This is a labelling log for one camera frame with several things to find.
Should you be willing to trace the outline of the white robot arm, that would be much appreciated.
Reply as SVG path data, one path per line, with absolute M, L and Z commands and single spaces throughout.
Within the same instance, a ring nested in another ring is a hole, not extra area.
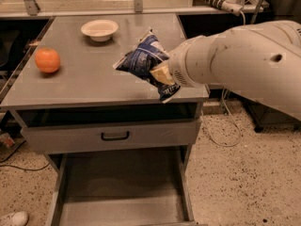
M 168 85 L 220 85 L 301 120 L 301 24 L 273 21 L 197 36 L 150 73 Z

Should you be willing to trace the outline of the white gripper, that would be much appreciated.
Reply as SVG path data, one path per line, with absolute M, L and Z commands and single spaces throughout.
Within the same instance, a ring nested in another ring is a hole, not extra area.
M 186 88 L 214 83 L 210 72 L 210 49 L 214 40 L 215 37 L 205 36 L 185 40 L 169 53 L 168 62 L 163 61 L 150 70 L 151 75 L 160 83 L 174 85 L 176 82 Z

